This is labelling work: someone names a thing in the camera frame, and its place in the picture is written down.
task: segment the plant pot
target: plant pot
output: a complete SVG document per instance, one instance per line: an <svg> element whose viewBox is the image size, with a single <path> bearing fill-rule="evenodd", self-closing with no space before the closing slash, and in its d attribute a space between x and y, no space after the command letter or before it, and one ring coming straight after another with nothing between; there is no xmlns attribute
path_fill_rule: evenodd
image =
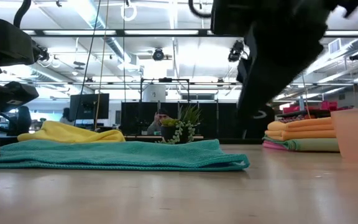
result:
<svg viewBox="0 0 358 224"><path fill-rule="evenodd" d="M175 126L161 126L161 136L164 138L165 141L173 139L175 135L175 131L177 128ZM179 137L179 142L176 144L183 144L188 142L189 131L187 128L183 128L181 132L181 136Z"/></svg>

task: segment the person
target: person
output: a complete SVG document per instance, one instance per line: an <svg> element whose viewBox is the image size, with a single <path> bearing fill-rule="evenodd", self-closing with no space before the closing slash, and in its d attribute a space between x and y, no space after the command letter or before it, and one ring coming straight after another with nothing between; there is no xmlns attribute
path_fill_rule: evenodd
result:
<svg viewBox="0 0 358 224"><path fill-rule="evenodd" d="M161 122L165 119L170 119L168 113L165 109L161 108L158 110L158 113L154 114L154 121L147 128L148 135L154 135L155 131L161 131Z"/></svg>
<svg viewBox="0 0 358 224"><path fill-rule="evenodd" d="M70 119L70 109L69 108L64 108L63 109L63 116L62 118L60 118L60 121L63 124L68 124L68 125L74 125L74 121L72 119Z"/></svg>
<svg viewBox="0 0 358 224"><path fill-rule="evenodd" d="M16 125L9 122L8 136L18 136L20 134L28 133L31 126L30 110L26 106L21 106L17 109L17 116L12 117Z"/></svg>

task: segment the orange towel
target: orange towel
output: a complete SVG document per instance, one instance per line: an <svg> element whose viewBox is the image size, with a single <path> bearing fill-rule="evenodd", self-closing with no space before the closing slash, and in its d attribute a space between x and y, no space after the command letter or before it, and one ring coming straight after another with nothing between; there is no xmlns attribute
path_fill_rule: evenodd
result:
<svg viewBox="0 0 358 224"><path fill-rule="evenodd" d="M281 123L279 121L273 121L270 124L268 124L267 129L269 131L319 131L319 130L333 130L334 129L333 124L297 126L299 124L297 122L300 122L300 121L293 121L293 122L290 122L287 124Z"/></svg>
<svg viewBox="0 0 358 224"><path fill-rule="evenodd" d="M265 134L279 141L304 138L336 138L334 130L322 131L265 131Z"/></svg>
<svg viewBox="0 0 358 224"><path fill-rule="evenodd" d="M292 121L287 123L289 128L302 127L302 126L311 126L311 125L322 125L322 124L332 124L331 118L316 118L316 119L304 119L301 121Z"/></svg>

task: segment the computer monitor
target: computer monitor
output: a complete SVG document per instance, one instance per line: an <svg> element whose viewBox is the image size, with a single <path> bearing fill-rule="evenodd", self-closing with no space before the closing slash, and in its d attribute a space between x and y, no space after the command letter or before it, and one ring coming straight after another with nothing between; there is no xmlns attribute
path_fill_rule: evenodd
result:
<svg viewBox="0 0 358 224"><path fill-rule="evenodd" d="M70 119L96 119L98 99L98 119L109 119L109 94L100 94L100 98L98 94L72 95L70 97Z"/></svg>

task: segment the pink towel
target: pink towel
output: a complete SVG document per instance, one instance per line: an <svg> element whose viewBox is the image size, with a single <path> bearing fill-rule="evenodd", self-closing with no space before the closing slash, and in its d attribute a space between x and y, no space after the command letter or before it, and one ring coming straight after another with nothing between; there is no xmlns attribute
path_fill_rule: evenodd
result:
<svg viewBox="0 0 358 224"><path fill-rule="evenodd" d="M283 145L277 144L277 143L274 143L274 142L271 142L271 141L267 141L267 140L264 141L263 146L266 147L266 148L269 148L269 149L287 150Z"/></svg>

